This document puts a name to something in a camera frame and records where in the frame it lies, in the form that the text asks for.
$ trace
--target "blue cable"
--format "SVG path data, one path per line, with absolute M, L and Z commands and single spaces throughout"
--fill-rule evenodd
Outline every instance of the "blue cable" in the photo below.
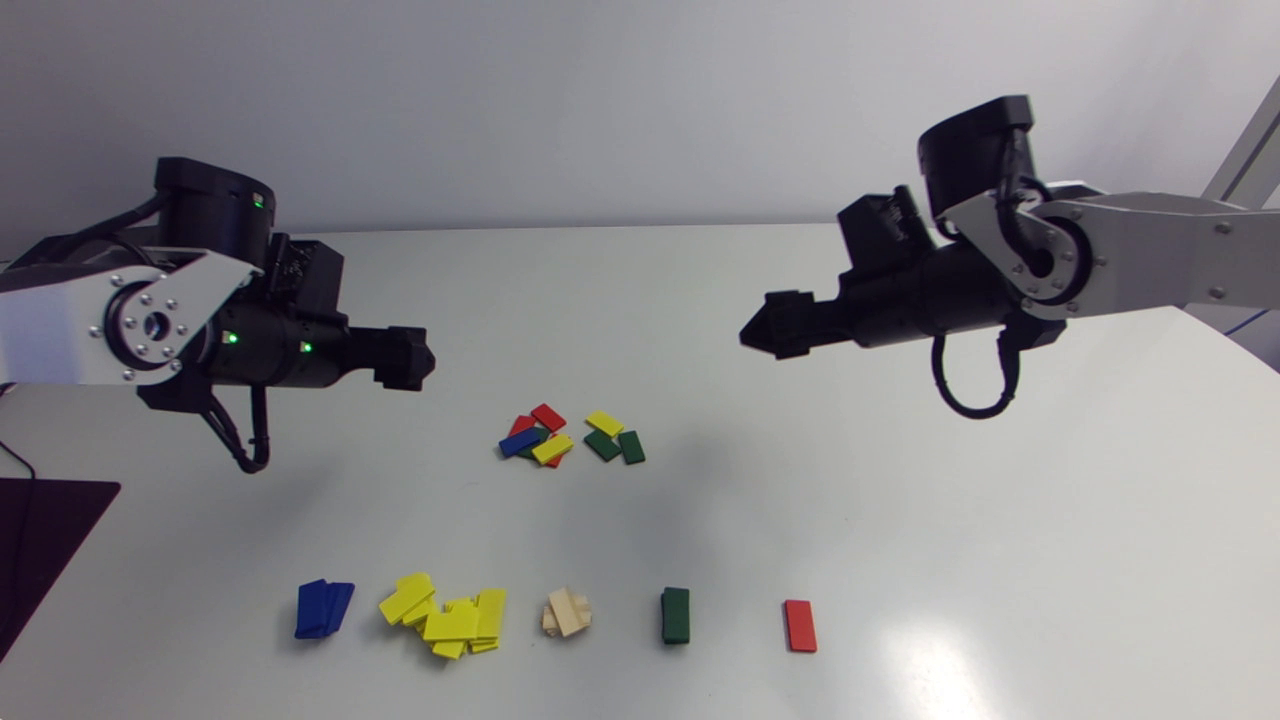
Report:
M 1235 334 L 1235 333 L 1236 333 L 1238 331 L 1243 331 L 1243 329 L 1245 328 L 1245 325 L 1248 325 L 1248 324 L 1249 324 L 1249 323 L 1252 323 L 1253 320 L 1257 320 L 1257 319 L 1258 319 L 1258 318 L 1261 318 L 1262 315 L 1266 315 L 1266 314 L 1267 314 L 1267 313 L 1270 313 L 1270 311 L 1271 311 L 1270 309 L 1267 309 L 1267 310 L 1258 310 L 1257 313 L 1254 313 L 1254 314 L 1249 315 L 1249 319 L 1248 319 L 1248 320 L 1244 320 L 1244 322 L 1243 322 L 1243 323 L 1240 323 L 1239 325 L 1235 325 L 1234 328 L 1231 328 L 1231 329 L 1226 331 L 1226 332 L 1225 332 L 1225 333 L 1222 333 L 1222 334 L 1225 334 L 1225 336 L 1230 337 L 1230 336 Z

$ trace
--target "black mat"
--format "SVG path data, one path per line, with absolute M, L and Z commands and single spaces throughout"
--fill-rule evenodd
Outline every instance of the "black mat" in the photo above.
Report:
M 0 478 L 0 661 L 118 492 L 120 483 Z

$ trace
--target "blue block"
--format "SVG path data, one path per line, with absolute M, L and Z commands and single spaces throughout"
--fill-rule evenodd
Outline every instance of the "blue block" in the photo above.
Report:
M 543 436 L 538 434 L 536 429 L 529 428 L 527 430 L 521 430 L 508 438 L 498 441 L 498 447 L 502 450 L 503 457 L 511 457 L 521 450 L 532 447 L 540 442 L 543 442 Z
M 351 605 L 351 596 L 356 592 L 356 585 L 351 583 L 329 583 L 325 588 L 329 594 L 329 620 L 324 634 L 332 635 L 342 628 L 342 619 L 347 615 L 347 606 Z
M 329 624 L 329 592 L 328 583 L 323 579 L 298 585 L 298 626 L 293 632 L 296 638 L 324 637 L 312 633 L 324 633 Z

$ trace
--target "white wall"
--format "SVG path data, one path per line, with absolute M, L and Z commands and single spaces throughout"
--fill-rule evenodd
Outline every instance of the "white wall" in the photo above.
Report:
M 1257 0 L 0 3 L 0 242 L 132 206 L 163 154 L 260 177 L 287 231 L 828 222 L 1009 92 L 1046 178 L 1198 193 L 1277 23 Z

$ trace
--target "black cable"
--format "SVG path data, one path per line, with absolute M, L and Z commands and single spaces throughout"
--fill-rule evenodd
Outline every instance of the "black cable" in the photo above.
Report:
M 129 225 L 136 225 L 142 220 L 150 218 L 151 215 L 155 215 L 168 202 L 169 202 L 169 193 L 157 192 L 152 195 L 150 200 L 147 200 L 146 202 L 138 205 L 132 210 L 125 210 L 124 213 L 120 213 L 114 218 L 108 218 L 101 223 L 95 223 L 79 232 L 72 233 L 72 236 L 68 237 L 67 241 L 73 245 L 76 243 L 83 245 L 91 240 L 102 240 L 106 236 L 115 234 Z
M 1041 195 L 1041 200 L 1042 201 L 1044 201 L 1044 202 L 1052 202 L 1053 201 L 1053 192 L 1048 188 L 1047 184 L 1042 183 L 1039 181 L 1039 178 L 1037 178 L 1034 176 L 1020 176 L 1020 181 L 1019 182 L 1021 182 L 1024 186 L 1027 186 L 1027 187 L 1034 190 L 1036 192 L 1038 192 Z
M 134 260 L 137 260 L 138 263 L 142 263 L 143 265 L 151 265 L 152 268 L 156 266 L 155 260 L 152 260 L 151 256 L 147 255 L 147 251 L 142 250 L 137 245 L 131 245 L 128 242 L 124 242 L 123 240 L 115 237 L 114 234 L 102 236 L 102 237 L 99 237 L 96 240 L 99 242 L 108 242 L 110 245 L 114 245 L 116 247 L 120 247 L 120 249 L 125 250 L 129 255 L 133 255 Z
M 1001 391 L 1000 400 L 989 407 L 968 407 L 956 400 L 951 395 L 951 388 L 947 387 L 946 370 L 942 366 L 942 352 L 946 348 L 946 336 L 933 336 L 933 382 L 938 386 L 942 401 L 970 420 L 986 420 L 1004 413 L 1009 407 L 1009 404 L 1014 401 L 1014 392 L 1018 391 L 1018 375 L 1021 372 L 1019 351 L 1006 343 L 1004 337 L 996 342 L 1000 354 L 1000 370 L 1005 375 L 1005 389 Z
M 1018 190 L 1029 179 L 1028 176 L 1021 174 L 1018 169 L 1021 160 L 1020 147 L 1024 135 L 1020 129 L 1012 129 L 1005 140 L 1000 183 L 996 187 L 996 222 L 1000 225 L 1000 234 L 1004 236 L 1005 242 L 1023 259 L 1023 263 L 1030 269 L 1032 274 L 1044 277 L 1053 269 L 1053 256 L 1032 247 L 1030 241 L 1023 233 L 1023 227 L 1018 223 L 1018 206 L 1023 204 Z M 1039 186 L 1036 190 L 1043 188 L 1043 193 L 1051 197 L 1048 187 L 1044 187 L 1038 181 L 1036 184 Z
M 31 462 L 27 462 L 26 457 L 14 452 L 13 448 L 5 445 L 3 441 L 0 441 L 0 450 L 4 450 L 9 455 L 9 457 L 13 457 L 18 462 L 22 462 L 22 465 L 27 468 L 27 474 L 31 475 L 31 479 L 33 480 L 36 479 L 36 469 L 31 465 Z
M 218 439 L 230 451 L 232 457 L 236 459 L 236 464 L 239 465 L 241 470 L 253 474 L 266 468 L 266 464 L 271 460 L 271 438 L 266 432 L 266 386 L 250 387 L 250 413 L 253 418 L 253 438 L 248 441 L 253 446 L 252 457 L 248 456 L 248 452 L 241 445 L 236 421 L 232 420 L 230 414 L 227 413 L 227 409 L 223 407 L 223 404 L 216 397 L 210 398 L 210 409 L 201 413 L 200 416 L 205 419 L 205 423 L 214 430 Z
M 4 635 L 9 630 L 9 621 L 13 620 L 13 614 L 18 609 L 19 593 L 18 593 L 18 570 L 22 565 L 22 551 L 24 541 L 27 539 L 27 520 L 31 518 L 31 505 L 32 498 L 36 497 L 36 483 L 40 482 L 40 475 L 36 473 L 35 465 L 27 461 L 26 457 L 14 452 L 12 447 L 0 441 L 0 450 L 4 450 L 10 457 L 22 462 L 27 468 L 27 473 L 31 479 L 27 482 L 27 498 L 23 501 L 22 520 L 18 521 L 18 542 L 13 551 L 13 592 L 9 593 L 9 607 L 5 610 L 4 621 L 0 621 L 0 635 Z
M 151 196 L 150 200 L 138 205 L 132 210 L 127 210 L 115 215 L 114 218 L 108 218 L 101 223 L 95 223 L 82 231 L 74 232 L 68 236 L 61 237 L 46 237 L 45 240 L 36 243 L 29 251 L 18 258 L 10 269 L 17 269 L 27 265 L 33 265 L 37 263 L 63 263 L 72 256 L 77 250 L 84 247 L 91 242 L 109 242 L 118 247 L 125 249 L 136 259 L 143 264 L 155 266 L 155 261 L 151 256 L 146 254 L 141 247 L 129 245 L 123 240 L 115 237 L 115 233 L 128 228 L 129 225 L 137 224 L 151 215 L 160 211 L 169 202 L 168 192 L 157 192 Z

